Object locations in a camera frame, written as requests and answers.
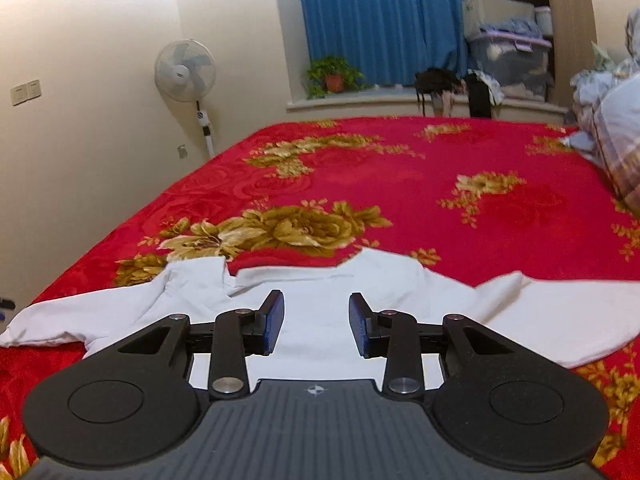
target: wooden door frame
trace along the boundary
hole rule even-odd
[[[597,43],[592,0],[549,0],[554,22],[556,86],[551,102],[570,107],[573,90],[569,80],[580,70],[593,67],[591,42]]]

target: metal screw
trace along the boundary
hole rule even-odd
[[[420,383],[411,377],[396,377],[389,381],[389,389],[396,394],[412,394],[420,389]]]
[[[219,394],[234,394],[242,390],[244,382],[237,377],[220,377],[211,383]]]

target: blue gripper pad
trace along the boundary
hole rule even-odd
[[[264,347],[267,349],[267,354],[273,352],[278,339],[278,334],[284,321],[284,295],[280,293],[276,298],[276,301],[271,307],[271,311],[267,316],[266,327],[264,330]]]
[[[358,346],[358,352],[364,358],[369,357],[369,339],[367,338],[366,320],[360,313],[360,310],[353,301],[353,298],[349,298],[349,324],[351,325],[351,332],[353,332],[353,338]]]

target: wall outlet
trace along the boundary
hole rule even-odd
[[[14,88],[11,88],[11,104],[13,106],[19,105],[27,101],[29,98],[27,97],[27,85],[20,85]]]
[[[19,105],[29,99],[35,99],[42,95],[42,89],[40,88],[40,80],[29,81],[23,85],[11,88],[11,104],[13,106]]]
[[[40,80],[29,81],[27,83],[27,99],[35,99],[42,95],[42,89],[40,88]]]

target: plastic storage box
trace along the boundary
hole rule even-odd
[[[536,23],[542,34],[545,36],[553,36],[554,22],[551,19],[551,7],[536,7]]]
[[[465,38],[480,34],[485,23],[498,25],[510,18],[534,20],[534,6],[513,0],[465,0],[462,2],[462,17],[465,25]]]
[[[544,101],[551,43],[508,32],[485,32],[469,40],[478,70],[494,77],[506,97]]]

